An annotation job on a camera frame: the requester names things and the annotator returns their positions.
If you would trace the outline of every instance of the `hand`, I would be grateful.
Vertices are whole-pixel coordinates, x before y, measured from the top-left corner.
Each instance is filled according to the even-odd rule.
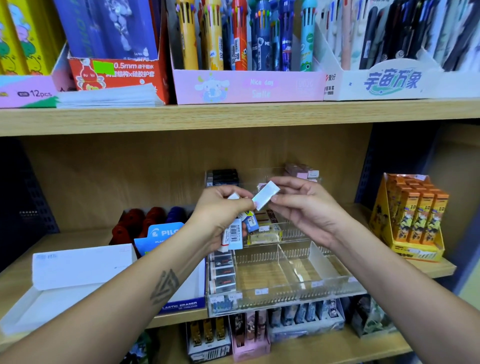
[[[234,192],[241,198],[228,200],[227,197]],[[252,198],[253,195],[249,191],[229,184],[204,189],[188,222],[198,224],[202,231],[205,231],[209,253],[220,248],[222,232],[240,212],[255,209]],[[242,234],[243,237],[247,236],[243,223]]]
[[[338,243],[338,232],[351,219],[335,199],[318,183],[295,177],[273,177],[280,187],[269,207],[328,249]]]

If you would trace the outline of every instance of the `tattoo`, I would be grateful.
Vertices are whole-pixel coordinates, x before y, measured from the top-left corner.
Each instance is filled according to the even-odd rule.
[[[179,280],[173,270],[170,269],[170,272],[164,270],[150,295],[150,300],[153,301],[152,305],[168,300],[177,291],[178,287],[180,287]]]

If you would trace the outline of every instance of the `forearm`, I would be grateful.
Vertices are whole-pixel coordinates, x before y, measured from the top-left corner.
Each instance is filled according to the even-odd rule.
[[[480,313],[399,257],[357,221],[334,253],[428,363],[480,362]]]
[[[13,345],[0,362],[119,363],[206,256],[205,240],[187,223],[91,295]]]

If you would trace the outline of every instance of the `green sticker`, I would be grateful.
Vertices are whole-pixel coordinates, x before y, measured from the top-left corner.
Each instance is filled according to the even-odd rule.
[[[112,62],[93,61],[93,69],[97,73],[115,75],[115,68]]]

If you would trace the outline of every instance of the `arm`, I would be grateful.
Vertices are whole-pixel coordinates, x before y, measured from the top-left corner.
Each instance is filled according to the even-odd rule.
[[[237,192],[238,200],[224,197]],[[98,290],[0,355],[0,363],[119,363],[198,263],[220,247],[222,231],[252,194],[236,186],[204,191],[172,237]]]
[[[333,253],[391,317],[424,364],[480,363],[480,312],[399,257],[314,183],[272,179],[271,208]]]

